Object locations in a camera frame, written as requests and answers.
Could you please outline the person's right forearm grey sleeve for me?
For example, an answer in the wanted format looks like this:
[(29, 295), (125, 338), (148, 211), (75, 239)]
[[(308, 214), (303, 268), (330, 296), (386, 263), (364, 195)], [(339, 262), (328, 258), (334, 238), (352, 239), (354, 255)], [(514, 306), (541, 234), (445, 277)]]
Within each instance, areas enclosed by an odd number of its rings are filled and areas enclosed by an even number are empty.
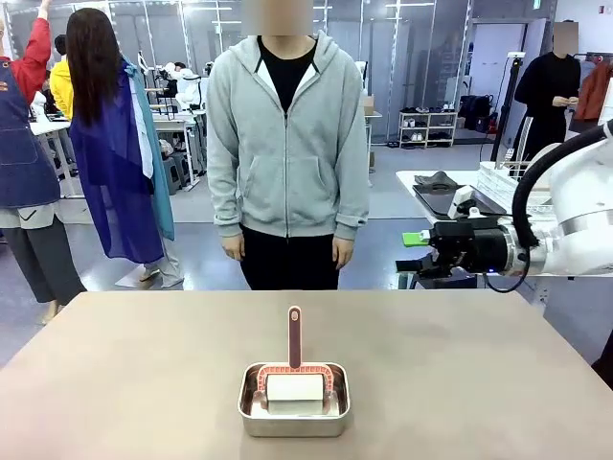
[(207, 176), (214, 208), (214, 224), (222, 238), (241, 233), (238, 208), (238, 159), (228, 151), (209, 148)]

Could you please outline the person in yellow top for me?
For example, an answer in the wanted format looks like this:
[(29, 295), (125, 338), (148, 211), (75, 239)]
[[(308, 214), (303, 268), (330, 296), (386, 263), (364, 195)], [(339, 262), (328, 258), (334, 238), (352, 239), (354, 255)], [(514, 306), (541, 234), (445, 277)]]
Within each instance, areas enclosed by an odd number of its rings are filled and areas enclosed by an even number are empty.
[(67, 59), (65, 34), (60, 34), (55, 38), (55, 47), (60, 55), (60, 60), (50, 72), (50, 90), (58, 110), (71, 121), (73, 118), (74, 92)]

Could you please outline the person in grey hoodie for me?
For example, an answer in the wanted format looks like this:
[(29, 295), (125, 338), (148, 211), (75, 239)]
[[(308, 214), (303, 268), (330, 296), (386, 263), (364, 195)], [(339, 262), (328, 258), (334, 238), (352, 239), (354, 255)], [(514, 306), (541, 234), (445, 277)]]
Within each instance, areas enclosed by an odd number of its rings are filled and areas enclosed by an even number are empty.
[(335, 290), (342, 150), (369, 154), (363, 80), (324, 33), (251, 35), (215, 61), (207, 152), (238, 159), (238, 208), (253, 290)]

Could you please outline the dark brown serving tray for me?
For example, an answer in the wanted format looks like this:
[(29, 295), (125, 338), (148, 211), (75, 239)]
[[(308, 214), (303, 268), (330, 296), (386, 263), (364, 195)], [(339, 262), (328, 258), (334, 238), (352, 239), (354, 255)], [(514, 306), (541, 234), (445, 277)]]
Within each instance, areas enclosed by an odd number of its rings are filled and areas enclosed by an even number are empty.
[[(419, 201), (437, 218), (448, 219), (448, 211), (452, 205), (452, 200), (460, 186), (451, 188), (432, 188), (424, 185), (414, 185), (413, 191)], [(482, 214), (505, 215), (507, 211), (499, 204), (469, 186), (470, 199), (475, 202), (475, 206)]]

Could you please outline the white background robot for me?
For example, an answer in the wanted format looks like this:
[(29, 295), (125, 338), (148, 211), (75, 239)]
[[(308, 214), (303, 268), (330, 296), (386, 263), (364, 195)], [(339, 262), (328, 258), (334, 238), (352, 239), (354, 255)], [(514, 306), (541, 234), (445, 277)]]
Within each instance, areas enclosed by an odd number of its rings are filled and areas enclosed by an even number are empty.
[(200, 87), (201, 77), (182, 62), (169, 62), (162, 71), (167, 86), (162, 94), (175, 99), (182, 111), (199, 110), (202, 107), (203, 93)]

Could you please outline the dark grey folded cloth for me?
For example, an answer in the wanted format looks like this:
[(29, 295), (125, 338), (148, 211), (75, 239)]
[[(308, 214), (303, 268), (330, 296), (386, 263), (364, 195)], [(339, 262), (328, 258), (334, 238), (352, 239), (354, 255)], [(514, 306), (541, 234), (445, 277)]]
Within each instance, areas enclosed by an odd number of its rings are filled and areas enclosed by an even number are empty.
[(430, 176), (416, 175), (414, 177), (414, 180), (416, 185), (430, 188), (433, 190), (451, 190), (458, 188), (457, 182), (450, 178), (443, 171), (435, 172)]

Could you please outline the wooden shoe rack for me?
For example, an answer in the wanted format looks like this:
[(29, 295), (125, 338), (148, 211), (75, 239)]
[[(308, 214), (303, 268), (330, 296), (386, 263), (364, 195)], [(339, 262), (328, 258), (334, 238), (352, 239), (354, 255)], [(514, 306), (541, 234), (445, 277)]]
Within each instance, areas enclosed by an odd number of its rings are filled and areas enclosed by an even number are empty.
[(397, 141), (400, 148), (451, 147), (455, 139), (458, 113), (443, 111), (400, 111)]

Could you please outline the black bags pile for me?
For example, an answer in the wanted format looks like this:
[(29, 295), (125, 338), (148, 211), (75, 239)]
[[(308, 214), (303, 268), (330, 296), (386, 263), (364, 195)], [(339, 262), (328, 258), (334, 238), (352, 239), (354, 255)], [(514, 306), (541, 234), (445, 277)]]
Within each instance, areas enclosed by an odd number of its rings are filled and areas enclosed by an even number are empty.
[(462, 96), (458, 116), (464, 119), (464, 129), (487, 133), (492, 102), (492, 95)]

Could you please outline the white background robot desk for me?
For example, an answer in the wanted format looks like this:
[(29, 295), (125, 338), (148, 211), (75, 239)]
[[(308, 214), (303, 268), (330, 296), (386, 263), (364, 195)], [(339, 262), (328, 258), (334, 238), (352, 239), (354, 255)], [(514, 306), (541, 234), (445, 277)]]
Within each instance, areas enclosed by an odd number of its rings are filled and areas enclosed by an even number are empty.
[(194, 111), (181, 111), (177, 113), (162, 113), (158, 106), (153, 108), (152, 116), (155, 128), (158, 132), (178, 133), (182, 132), (185, 137), (186, 158), (189, 179), (184, 187), (190, 191), (206, 173), (206, 135), (204, 133), (206, 111), (204, 109)]

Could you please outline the grey plastic stool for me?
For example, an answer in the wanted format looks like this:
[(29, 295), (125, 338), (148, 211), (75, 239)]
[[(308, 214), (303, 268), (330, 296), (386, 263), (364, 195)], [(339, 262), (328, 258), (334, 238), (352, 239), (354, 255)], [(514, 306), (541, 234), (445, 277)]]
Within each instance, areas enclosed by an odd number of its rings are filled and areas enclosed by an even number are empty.
[(193, 187), (186, 154), (173, 153), (163, 160), (163, 166), (171, 196), (181, 190), (189, 191)]

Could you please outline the black metal stool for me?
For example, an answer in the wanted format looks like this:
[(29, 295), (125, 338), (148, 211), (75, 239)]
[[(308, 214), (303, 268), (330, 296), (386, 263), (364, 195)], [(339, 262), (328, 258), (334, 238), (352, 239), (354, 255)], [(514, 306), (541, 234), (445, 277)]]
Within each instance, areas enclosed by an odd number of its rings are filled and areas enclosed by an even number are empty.
[(456, 272), (451, 277), (438, 279), (423, 278), (414, 274), (408, 289), (416, 289), (417, 286), (424, 289), (472, 289), (478, 287), (478, 277), (465, 272)]

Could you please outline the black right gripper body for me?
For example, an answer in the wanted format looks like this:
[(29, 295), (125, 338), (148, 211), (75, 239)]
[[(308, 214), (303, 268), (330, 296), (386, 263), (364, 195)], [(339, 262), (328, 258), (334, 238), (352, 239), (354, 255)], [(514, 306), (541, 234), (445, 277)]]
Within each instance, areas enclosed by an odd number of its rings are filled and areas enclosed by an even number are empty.
[(468, 273), (502, 273), (509, 250), (505, 232), (493, 220), (438, 221), (429, 230), (434, 248), (427, 264), (429, 278), (447, 278), (455, 267)]

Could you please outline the person's left hand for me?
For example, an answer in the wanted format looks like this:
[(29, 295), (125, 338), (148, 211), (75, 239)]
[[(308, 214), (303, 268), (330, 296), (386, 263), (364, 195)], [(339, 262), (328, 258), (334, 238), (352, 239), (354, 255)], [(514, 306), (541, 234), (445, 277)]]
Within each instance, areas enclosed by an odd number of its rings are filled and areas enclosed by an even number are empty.
[(338, 238), (332, 239), (332, 260), (336, 265), (336, 270), (345, 267), (352, 259), (354, 241)]

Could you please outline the white side table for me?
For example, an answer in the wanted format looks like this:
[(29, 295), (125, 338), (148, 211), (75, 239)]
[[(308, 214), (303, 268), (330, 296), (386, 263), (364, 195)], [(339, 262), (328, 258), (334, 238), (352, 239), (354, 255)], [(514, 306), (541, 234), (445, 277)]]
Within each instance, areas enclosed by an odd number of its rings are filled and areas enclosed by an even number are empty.
[[(470, 185), (474, 189), (476, 189), (477, 172), (478, 171), (446, 171), (445, 173), (450, 178), (452, 178), (454, 181), (456, 181), (459, 185)], [(434, 216), (425, 207), (425, 205), (419, 201), (419, 199), (416, 197), (416, 193), (413, 191), (413, 186), (416, 185), (415, 180), (414, 180), (414, 177), (416, 175), (430, 176), (434, 173), (435, 171), (399, 171), (399, 172), (396, 172), (398, 181), (402, 184), (402, 186), (406, 189), (406, 191), (411, 195), (411, 197), (417, 202), (418, 207), (420, 209), (420, 213), (427, 219), (429, 223), (435, 223), (437, 220), (440, 220), (440, 218), (437, 218), (436, 216)], [(531, 217), (535, 221), (552, 221), (555, 219), (554, 213), (547, 214), (544, 216), (537, 215), (537, 216), (531, 216)]]

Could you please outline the brown pink lint roller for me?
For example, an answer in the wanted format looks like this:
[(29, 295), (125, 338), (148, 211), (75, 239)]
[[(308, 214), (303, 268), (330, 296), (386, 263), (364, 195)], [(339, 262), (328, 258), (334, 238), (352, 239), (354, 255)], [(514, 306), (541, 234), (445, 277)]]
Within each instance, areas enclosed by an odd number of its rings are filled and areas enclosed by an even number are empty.
[(266, 363), (257, 373), (253, 400), (271, 416), (329, 414), (334, 375), (322, 362), (303, 361), (303, 314), (298, 306), (287, 312), (287, 362)]

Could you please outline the person's right hand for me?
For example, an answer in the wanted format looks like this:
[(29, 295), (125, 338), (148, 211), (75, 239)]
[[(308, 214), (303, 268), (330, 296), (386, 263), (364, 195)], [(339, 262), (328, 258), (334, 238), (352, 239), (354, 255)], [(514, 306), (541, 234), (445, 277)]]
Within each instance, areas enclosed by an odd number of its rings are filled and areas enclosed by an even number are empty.
[(232, 237), (222, 237), (221, 246), (225, 254), (238, 262), (241, 262), (245, 256), (244, 237), (238, 234)]

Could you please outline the rectangular steel pan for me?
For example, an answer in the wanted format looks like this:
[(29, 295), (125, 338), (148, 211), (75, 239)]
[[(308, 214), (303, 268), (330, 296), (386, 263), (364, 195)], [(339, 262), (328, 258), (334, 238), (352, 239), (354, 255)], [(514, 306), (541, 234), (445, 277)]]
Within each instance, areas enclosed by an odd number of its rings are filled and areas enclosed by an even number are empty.
[(254, 437), (337, 437), (351, 419), (346, 371), (337, 363), (254, 363), (243, 374), (238, 412)]

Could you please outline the person in black clothes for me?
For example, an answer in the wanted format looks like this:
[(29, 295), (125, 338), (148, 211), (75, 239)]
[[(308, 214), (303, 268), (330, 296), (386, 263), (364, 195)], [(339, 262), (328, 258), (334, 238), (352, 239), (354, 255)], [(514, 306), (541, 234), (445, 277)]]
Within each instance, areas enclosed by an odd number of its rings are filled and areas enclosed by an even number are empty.
[(522, 151), (526, 162), (545, 147), (562, 143), (566, 135), (565, 111), (579, 101), (579, 23), (570, 19), (554, 25), (553, 50), (536, 57), (518, 83), (514, 99), (526, 106), (532, 123)]

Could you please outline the black tripod stand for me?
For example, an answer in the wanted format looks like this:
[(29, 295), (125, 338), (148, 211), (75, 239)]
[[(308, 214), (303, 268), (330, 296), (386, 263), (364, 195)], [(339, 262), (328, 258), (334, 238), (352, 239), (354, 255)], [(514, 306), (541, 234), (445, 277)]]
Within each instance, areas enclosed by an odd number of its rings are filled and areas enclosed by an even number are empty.
[(497, 128), (496, 136), (494, 138), (492, 152), (490, 155), (490, 160), (494, 163), (498, 163), (499, 148), (500, 148), (503, 134), (506, 129), (509, 115), (511, 112), (511, 103), (514, 97), (515, 87), (519, 79), (520, 69), (521, 69), (521, 66), (523, 65), (525, 56), (526, 56), (525, 52), (516, 51), (516, 52), (508, 53), (507, 62), (511, 65), (510, 71), (509, 71), (509, 81), (508, 81), (507, 90), (505, 93), (505, 98), (501, 106), (499, 124)]

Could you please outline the mannequin denim apron red sleeve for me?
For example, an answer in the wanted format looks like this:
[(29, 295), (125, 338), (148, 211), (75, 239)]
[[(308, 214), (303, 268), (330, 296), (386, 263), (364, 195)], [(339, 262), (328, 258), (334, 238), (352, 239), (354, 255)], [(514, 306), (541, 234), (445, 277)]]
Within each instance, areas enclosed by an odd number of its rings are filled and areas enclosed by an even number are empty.
[(30, 41), (13, 60), (1, 43), (0, 18), (0, 232), (49, 323), (85, 287), (76, 271), (57, 203), (57, 174), (30, 127), (30, 107), (45, 81), (51, 56), (52, 0), (41, 0)]

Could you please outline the long-haired mannequin blue apron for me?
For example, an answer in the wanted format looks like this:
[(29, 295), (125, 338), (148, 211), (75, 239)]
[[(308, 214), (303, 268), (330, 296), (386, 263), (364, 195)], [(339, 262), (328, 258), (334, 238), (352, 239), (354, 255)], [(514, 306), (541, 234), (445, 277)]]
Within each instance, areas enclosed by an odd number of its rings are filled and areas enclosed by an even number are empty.
[(123, 56), (107, 15), (74, 12), (67, 24), (73, 87), (69, 136), (80, 184), (102, 249), (158, 274), (163, 288), (183, 282), (173, 252), (168, 180), (141, 71)]

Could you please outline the black clothes rack with garments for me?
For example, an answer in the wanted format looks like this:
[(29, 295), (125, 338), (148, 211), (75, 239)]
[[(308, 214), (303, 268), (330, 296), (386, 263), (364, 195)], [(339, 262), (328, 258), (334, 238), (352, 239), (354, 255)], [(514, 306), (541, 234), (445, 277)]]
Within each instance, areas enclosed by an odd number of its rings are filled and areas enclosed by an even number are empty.
[(579, 101), (569, 125), (576, 133), (595, 126), (601, 117), (609, 81), (613, 78), (613, 55), (586, 55), (579, 64)]

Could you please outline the person's left forearm grey sleeve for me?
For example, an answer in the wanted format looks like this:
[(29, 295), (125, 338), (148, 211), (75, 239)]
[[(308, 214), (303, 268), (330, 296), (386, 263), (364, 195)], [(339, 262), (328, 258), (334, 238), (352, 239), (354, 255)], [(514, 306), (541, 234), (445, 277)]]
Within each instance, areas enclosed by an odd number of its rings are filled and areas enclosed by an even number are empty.
[(335, 167), (338, 207), (335, 236), (354, 241), (357, 230), (369, 215), (369, 172), (367, 154), (362, 150), (343, 149)]

